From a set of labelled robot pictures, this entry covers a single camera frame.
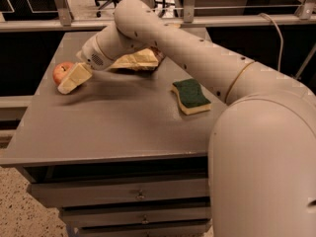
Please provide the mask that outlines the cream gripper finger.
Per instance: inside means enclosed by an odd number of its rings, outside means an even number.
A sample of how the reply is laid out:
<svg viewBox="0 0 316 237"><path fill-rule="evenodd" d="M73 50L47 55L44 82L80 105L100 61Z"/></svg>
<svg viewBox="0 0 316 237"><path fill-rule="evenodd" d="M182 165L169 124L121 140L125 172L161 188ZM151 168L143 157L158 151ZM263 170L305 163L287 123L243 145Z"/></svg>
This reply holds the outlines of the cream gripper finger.
<svg viewBox="0 0 316 237"><path fill-rule="evenodd" d="M61 94L69 94L75 88L86 82L92 77L92 69L86 63L78 62L67 71L66 76L57 85L57 89Z"/></svg>

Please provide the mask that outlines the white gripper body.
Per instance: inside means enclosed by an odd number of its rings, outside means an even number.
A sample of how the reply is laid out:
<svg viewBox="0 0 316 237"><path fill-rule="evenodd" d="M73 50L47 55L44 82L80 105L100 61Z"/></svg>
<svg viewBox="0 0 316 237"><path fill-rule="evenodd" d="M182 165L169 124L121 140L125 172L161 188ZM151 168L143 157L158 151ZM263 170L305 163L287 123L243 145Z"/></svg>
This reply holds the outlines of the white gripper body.
<svg viewBox="0 0 316 237"><path fill-rule="evenodd" d="M108 65L108 59L101 53L95 37L89 38L76 56L94 70L104 70Z"/></svg>

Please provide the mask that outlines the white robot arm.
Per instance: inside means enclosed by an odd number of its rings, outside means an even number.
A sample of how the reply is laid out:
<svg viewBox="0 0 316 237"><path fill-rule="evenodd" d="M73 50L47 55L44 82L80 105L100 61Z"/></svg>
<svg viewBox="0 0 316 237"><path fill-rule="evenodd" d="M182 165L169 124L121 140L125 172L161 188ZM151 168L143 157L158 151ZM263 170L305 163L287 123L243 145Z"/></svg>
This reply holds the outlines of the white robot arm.
<svg viewBox="0 0 316 237"><path fill-rule="evenodd" d="M316 237L316 96L300 82L166 25L139 0L79 51L58 90L155 46L226 104L208 149L215 237Z"/></svg>

